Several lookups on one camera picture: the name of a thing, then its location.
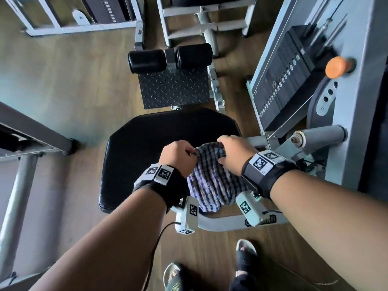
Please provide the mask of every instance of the orange adjustment knob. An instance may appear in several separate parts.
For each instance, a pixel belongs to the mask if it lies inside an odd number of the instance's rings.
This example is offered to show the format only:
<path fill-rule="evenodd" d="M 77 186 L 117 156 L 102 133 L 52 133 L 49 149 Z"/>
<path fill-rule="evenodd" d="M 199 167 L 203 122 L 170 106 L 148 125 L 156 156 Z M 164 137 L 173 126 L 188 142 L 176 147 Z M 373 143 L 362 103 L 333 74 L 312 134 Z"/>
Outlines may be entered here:
<path fill-rule="evenodd" d="M 344 73 L 350 73 L 354 70 L 356 61 L 354 59 L 345 59 L 341 56 L 334 57 L 326 65 L 326 75 L 328 78 L 336 79 Z"/>

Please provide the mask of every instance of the checkered cloth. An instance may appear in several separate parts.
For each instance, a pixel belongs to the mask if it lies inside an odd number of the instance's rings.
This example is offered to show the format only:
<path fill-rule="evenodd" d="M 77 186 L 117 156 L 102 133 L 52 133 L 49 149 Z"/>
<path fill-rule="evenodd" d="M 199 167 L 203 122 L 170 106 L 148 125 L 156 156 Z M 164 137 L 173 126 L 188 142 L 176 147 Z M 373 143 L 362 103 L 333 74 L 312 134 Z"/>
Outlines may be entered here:
<path fill-rule="evenodd" d="M 236 196 L 247 191 L 242 178 L 233 175 L 218 163 L 226 156 L 220 143 L 207 143 L 196 148 L 198 163 L 187 178 L 190 195 L 199 201 L 203 212 L 218 211 L 222 205 L 235 202 Z"/>

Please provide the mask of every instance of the slide sandal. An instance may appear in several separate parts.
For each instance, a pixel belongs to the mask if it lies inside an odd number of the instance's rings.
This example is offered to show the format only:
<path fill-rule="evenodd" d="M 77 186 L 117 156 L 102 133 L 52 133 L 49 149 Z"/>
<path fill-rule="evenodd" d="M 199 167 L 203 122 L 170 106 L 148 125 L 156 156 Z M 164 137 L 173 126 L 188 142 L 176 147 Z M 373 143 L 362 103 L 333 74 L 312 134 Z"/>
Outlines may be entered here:
<path fill-rule="evenodd" d="M 257 277 L 260 269 L 260 259 L 253 244 L 248 240 L 240 239 L 236 245 L 237 270 L 247 272 L 253 277 Z"/>
<path fill-rule="evenodd" d="M 169 282 L 168 279 L 174 271 L 178 271 L 178 273 Z M 166 291 L 192 291 L 188 270 L 182 264 L 175 262 L 170 263 L 164 271 L 163 284 Z"/>

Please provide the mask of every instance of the dark pants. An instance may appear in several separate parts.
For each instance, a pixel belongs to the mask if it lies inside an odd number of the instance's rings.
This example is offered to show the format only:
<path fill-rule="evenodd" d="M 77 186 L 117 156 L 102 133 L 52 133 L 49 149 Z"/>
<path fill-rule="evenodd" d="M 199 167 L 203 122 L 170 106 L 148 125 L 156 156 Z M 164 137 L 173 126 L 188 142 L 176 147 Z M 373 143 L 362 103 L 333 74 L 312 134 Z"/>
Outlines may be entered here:
<path fill-rule="evenodd" d="M 255 279 L 250 275 L 239 275 L 230 284 L 230 291 L 254 291 L 257 290 Z"/>

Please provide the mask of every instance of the person's left hand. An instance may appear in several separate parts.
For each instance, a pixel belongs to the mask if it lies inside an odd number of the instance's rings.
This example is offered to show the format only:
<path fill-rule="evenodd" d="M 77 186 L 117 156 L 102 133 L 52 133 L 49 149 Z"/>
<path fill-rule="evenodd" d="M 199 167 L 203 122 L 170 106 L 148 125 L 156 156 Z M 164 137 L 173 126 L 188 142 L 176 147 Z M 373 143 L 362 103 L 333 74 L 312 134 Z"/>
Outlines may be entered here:
<path fill-rule="evenodd" d="M 197 165 L 198 159 L 194 155 L 195 152 L 194 147 L 188 141 L 172 142 L 163 148 L 158 163 L 175 167 L 182 176 L 187 178 Z"/>

